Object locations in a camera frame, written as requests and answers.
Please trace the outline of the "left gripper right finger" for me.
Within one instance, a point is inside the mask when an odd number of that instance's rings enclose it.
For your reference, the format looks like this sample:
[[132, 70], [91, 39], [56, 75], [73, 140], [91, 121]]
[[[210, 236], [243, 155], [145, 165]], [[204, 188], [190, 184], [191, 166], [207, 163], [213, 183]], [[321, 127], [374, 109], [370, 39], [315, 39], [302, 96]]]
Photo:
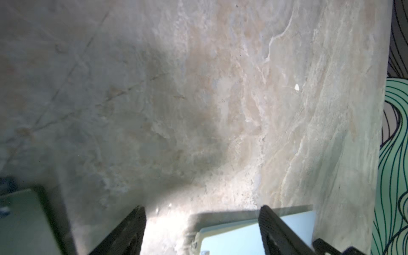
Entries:
[[266, 255], [314, 254], [270, 207], [261, 207], [258, 223]]

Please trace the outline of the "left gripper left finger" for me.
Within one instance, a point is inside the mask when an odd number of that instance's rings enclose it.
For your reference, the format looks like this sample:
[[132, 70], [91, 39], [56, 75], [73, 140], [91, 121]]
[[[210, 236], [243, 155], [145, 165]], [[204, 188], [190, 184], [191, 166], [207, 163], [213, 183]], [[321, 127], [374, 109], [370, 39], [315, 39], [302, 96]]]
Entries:
[[145, 208], [137, 206], [90, 255], [139, 255], [146, 223]]

